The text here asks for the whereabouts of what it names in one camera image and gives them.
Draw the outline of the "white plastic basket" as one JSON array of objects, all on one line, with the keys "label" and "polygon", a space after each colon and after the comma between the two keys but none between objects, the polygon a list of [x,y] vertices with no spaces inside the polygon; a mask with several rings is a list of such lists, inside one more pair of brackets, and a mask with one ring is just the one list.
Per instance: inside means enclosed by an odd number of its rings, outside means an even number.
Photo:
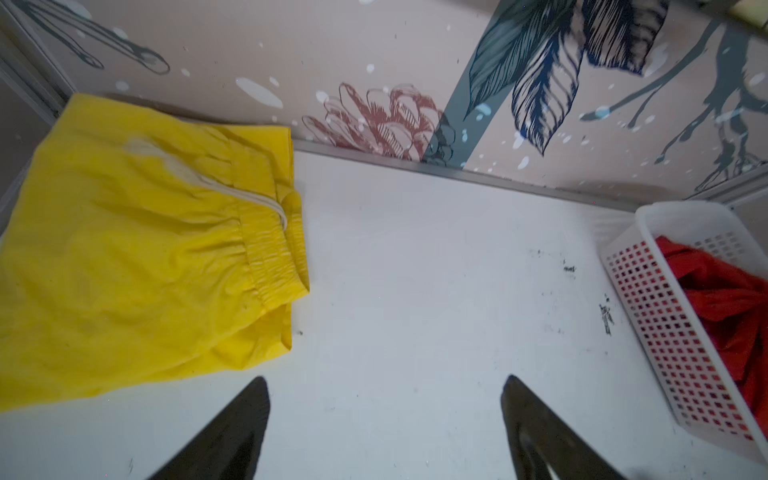
[{"label": "white plastic basket", "polygon": [[600,250],[676,422],[764,465],[767,439],[658,247],[659,236],[761,277],[767,275],[767,258],[728,207],[707,201],[642,206]]}]

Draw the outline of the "red shorts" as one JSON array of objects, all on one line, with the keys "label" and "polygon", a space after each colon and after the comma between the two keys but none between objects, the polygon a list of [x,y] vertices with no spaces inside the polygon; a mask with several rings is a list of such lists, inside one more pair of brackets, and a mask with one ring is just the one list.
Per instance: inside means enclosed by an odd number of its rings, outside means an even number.
[{"label": "red shorts", "polygon": [[709,253],[656,239],[732,380],[767,431],[767,281]]}]

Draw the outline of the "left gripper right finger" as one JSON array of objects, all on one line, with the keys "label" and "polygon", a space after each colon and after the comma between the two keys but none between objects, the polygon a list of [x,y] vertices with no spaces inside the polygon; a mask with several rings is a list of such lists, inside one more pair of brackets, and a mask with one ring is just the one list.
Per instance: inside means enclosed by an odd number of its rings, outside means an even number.
[{"label": "left gripper right finger", "polygon": [[514,375],[508,377],[503,387],[501,409],[519,479],[622,477]]}]

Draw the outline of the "yellow shorts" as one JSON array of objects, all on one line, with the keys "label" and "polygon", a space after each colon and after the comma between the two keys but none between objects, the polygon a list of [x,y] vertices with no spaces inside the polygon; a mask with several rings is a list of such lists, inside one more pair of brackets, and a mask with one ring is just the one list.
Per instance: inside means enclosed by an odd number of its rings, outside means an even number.
[{"label": "yellow shorts", "polygon": [[309,290],[288,128],[75,95],[1,238],[1,407],[250,369]]}]

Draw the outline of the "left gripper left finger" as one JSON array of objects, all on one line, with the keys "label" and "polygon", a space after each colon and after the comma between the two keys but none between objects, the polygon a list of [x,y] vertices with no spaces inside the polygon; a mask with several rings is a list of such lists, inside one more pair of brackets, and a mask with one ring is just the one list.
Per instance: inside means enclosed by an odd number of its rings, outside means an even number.
[{"label": "left gripper left finger", "polygon": [[267,382],[257,377],[152,477],[254,478],[270,410]]}]

